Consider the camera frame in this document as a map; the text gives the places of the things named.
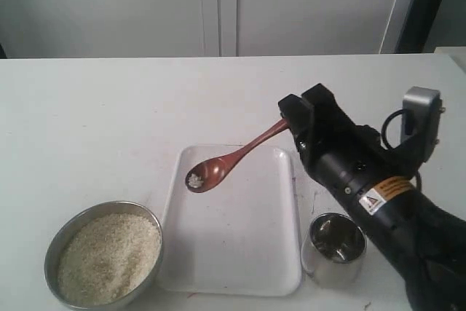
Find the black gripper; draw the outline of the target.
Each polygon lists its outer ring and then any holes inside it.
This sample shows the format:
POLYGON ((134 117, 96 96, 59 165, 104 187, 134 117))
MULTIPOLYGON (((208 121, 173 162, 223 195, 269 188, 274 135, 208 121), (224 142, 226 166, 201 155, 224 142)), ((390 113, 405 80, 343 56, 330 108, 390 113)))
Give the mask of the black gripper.
POLYGON ((312 180, 324 186, 358 224, 413 224, 419 193, 410 180, 419 147, 409 138, 393 149, 368 125, 356 125, 319 83, 278 102, 312 180))

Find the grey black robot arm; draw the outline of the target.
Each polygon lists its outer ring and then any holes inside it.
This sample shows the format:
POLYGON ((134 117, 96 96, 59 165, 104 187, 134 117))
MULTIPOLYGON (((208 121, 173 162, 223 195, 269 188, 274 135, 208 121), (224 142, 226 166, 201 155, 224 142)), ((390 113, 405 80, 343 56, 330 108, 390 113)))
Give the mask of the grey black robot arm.
POLYGON ((420 189, 437 143, 438 90, 412 87, 397 111, 400 144, 355 124, 317 84, 279 103, 308 176, 325 187, 404 279, 413 310, 465 308, 465 222, 420 189))

